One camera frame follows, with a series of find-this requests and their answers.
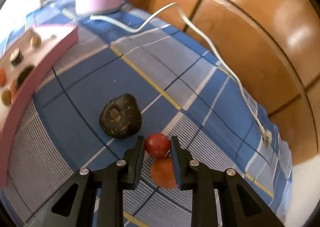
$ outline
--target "red ball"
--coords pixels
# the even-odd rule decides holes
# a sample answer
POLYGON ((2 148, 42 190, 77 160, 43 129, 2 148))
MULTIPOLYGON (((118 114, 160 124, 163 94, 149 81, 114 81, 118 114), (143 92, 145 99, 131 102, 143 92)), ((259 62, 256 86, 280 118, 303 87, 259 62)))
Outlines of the red ball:
POLYGON ((170 140, 162 133, 151 134, 145 143, 146 152, 152 158, 164 158, 170 150, 170 140))

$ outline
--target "dark rock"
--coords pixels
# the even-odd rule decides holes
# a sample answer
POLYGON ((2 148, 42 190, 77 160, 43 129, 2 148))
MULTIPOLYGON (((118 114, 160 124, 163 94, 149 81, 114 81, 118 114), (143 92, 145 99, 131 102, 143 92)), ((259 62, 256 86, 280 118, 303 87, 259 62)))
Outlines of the dark rock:
POLYGON ((16 89, 18 90, 19 87, 22 85, 24 80, 27 78, 27 76, 30 74, 30 72, 33 70, 35 66, 34 65, 27 65, 19 74, 17 80, 16 80, 16 89))
POLYGON ((126 139, 141 128, 142 117, 136 99, 123 94, 112 99, 100 114, 101 128, 112 138, 126 139))

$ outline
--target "blue plaid tablecloth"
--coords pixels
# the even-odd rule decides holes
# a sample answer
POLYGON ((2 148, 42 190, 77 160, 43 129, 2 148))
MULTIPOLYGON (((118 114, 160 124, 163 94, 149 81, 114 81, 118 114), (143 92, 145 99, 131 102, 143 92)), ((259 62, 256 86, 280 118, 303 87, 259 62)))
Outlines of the blue plaid tablecloth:
MULTIPOLYGON (((126 5, 111 17, 138 28, 149 14, 126 5)), ((56 190, 79 168, 106 167, 134 147, 137 135, 177 135, 183 148, 212 169, 234 168, 284 220, 291 197, 287 142, 265 109, 245 91, 251 108, 272 132, 266 145, 233 79, 214 55, 159 18, 142 32, 78 17, 74 0, 51 0, 26 17, 26 26, 78 24, 79 41, 48 72, 15 135, 9 185, 0 199, 18 226, 28 226, 56 190), (114 140, 99 126, 105 104, 123 93, 137 99, 140 132, 114 140)), ((4 49, 24 32, 12 31, 4 49)), ((126 226, 190 226, 192 193, 165 190, 144 161, 136 191, 124 191, 126 226)), ((94 220, 99 208, 97 195, 94 220)), ((221 222, 219 198, 218 221, 221 222)))

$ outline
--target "orange object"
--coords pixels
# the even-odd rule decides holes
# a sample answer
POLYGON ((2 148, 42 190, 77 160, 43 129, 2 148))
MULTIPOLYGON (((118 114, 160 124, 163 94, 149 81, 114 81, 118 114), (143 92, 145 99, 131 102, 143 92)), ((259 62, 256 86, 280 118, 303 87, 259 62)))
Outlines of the orange object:
POLYGON ((16 98, 17 98, 17 94, 16 93, 15 94, 11 94, 11 104, 13 104, 15 102, 16 98))
POLYGON ((16 95, 17 88, 16 88, 16 81, 15 80, 12 80, 12 82, 10 84, 10 91, 11 91, 11 96, 16 95))
POLYGON ((171 158, 162 158, 155 161, 151 166, 150 175, 156 185, 161 188, 173 189, 178 187, 171 158))
POLYGON ((5 71, 3 68, 0 68, 0 86, 4 86, 7 82, 7 78, 5 76, 5 71))

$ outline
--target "white wall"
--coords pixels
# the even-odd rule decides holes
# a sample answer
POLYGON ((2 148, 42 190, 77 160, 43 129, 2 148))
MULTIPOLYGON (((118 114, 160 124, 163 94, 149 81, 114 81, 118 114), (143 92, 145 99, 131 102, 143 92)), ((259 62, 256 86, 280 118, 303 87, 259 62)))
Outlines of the white wall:
POLYGON ((10 33, 17 25, 17 21, 21 21, 21 3, 23 0, 6 0, 0 9, 0 42, 10 33))
POLYGON ((292 169, 292 199, 286 227, 301 227, 320 199, 320 155, 292 169))

